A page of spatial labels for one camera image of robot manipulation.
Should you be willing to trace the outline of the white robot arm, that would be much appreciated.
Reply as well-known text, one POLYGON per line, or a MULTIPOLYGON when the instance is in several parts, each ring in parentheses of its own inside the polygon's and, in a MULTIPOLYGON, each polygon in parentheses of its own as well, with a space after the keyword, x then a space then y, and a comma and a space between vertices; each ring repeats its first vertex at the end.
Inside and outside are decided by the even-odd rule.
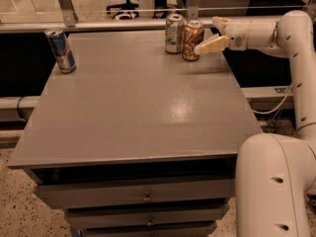
POLYGON ((305 196, 316 184, 316 51, 310 16, 278 19, 214 17, 218 33, 197 54, 257 50, 289 62, 296 132, 264 132, 238 150, 235 174, 237 237, 311 237, 305 196))

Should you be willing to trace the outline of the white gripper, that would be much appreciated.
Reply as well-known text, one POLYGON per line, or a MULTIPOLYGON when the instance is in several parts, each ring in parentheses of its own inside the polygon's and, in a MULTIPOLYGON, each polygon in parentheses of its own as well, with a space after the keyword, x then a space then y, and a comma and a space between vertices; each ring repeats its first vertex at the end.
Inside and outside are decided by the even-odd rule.
POLYGON ((223 17, 213 17, 212 24, 219 32, 226 36, 213 35, 195 47, 195 54, 221 52, 227 46, 232 50, 246 50, 248 48, 251 21, 231 21, 223 17))

